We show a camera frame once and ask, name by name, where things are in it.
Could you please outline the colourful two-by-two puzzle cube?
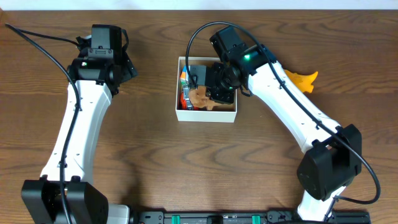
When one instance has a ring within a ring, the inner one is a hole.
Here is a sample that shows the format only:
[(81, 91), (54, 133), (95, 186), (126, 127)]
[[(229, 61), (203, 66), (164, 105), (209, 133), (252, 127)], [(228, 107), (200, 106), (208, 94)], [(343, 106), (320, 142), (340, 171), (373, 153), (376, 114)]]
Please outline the colourful two-by-two puzzle cube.
[(181, 74), (180, 74), (180, 84), (183, 87), (189, 87), (190, 86), (190, 79), (187, 73), (187, 67), (184, 66), (182, 68)]

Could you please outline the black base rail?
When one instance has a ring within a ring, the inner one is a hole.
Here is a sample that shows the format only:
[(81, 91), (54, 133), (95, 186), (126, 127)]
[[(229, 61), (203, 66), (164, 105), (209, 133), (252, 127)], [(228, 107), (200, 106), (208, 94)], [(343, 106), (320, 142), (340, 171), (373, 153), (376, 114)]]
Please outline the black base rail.
[[(134, 212), (129, 224), (272, 224), (313, 223), (303, 220), (297, 212), (290, 210), (269, 210), (252, 213), (169, 213), (162, 211)], [(371, 224), (368, 212), (332, 212), (319, 223)]]

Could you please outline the orange toy dinosaur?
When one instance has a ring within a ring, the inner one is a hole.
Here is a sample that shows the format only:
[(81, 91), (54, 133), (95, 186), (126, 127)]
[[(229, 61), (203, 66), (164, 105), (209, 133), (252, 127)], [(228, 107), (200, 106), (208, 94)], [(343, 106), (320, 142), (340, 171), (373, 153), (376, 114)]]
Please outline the orange toy dinosaur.
[(284, 70), (284, 72), (302, 93), (312, 93), (314, 89), (313, 82), (316, 80), (318, 72), (310, 75), (301, 75), (288, 70)]

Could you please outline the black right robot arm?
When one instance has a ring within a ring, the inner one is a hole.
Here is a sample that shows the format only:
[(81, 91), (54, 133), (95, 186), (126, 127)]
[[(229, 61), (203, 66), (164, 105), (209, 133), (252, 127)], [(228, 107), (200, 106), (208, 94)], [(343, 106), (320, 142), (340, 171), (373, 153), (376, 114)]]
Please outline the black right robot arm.
[(264, 102), (290, 131), (303, 152), (297, 177), (304, 189), (295, 211), (269, 212), (269, 223), (368, 223), (361, 212), (336, 212), (342, 192), (361, 172), (362, 136), (321, 112), (292, 82), (264, 46), (214, 43), (219, 61), (186, 65), (182, 83), (204, 88), (205, 96), (231, 104), (237, 89)]

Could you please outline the brown plush toy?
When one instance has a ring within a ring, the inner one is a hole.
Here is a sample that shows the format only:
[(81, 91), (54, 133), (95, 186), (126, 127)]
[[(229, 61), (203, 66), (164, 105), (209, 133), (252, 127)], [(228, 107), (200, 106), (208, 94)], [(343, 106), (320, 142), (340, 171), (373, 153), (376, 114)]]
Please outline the brown plush toy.
[(203, 85), (198, 86), (196, 89), (191, 89), (188, 95), (191, 104), (197, 108), (206, 108), (211, 111), (215, 106), (220, 105), (206, 96), (206, 87)]

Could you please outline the white cardboard box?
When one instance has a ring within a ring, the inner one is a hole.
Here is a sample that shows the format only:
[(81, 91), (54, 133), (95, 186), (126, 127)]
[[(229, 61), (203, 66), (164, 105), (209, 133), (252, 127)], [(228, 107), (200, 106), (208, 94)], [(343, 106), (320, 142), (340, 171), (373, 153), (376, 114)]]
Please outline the white cardboard box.
[(215, 122), (215, 123), (234, 123), (238, 112), (238, 93), (234, 93), (234, 103), (232, 105), (221, 105), (214, 107), (211, 111), (207, 110), (183, 110), (180, 102), (182, 87), (180, 74), (185, 66), (185, 57), (178, 58), (177, 81), (175, 89), (175, 113), (178, 121), (189, 122)]

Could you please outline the red and grey toy truck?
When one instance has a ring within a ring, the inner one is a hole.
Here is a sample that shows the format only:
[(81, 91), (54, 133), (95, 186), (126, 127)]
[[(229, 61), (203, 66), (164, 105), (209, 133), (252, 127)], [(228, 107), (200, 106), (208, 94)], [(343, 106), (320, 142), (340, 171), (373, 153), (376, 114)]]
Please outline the red and grey toy truck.
[(182, 110), (196, 110), (193, 106), (192, 102), (190, 101), (189, 97), (189, 88), (183, 87), (181, 94), (180, 94), (180, 104)]

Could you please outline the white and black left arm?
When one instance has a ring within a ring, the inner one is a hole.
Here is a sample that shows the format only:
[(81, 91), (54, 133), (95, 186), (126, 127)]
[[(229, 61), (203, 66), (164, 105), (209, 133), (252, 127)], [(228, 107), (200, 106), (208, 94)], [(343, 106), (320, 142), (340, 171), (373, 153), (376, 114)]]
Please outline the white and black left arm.
[(25, 180), (22, 200), (35, 223), (129, 223), (127, 205), (93, 185), (103, 118), (121, 83), (137, 72), (125, 48), (86, 48), (67, 68), (71, 82), (57, 142), (39, 179)]

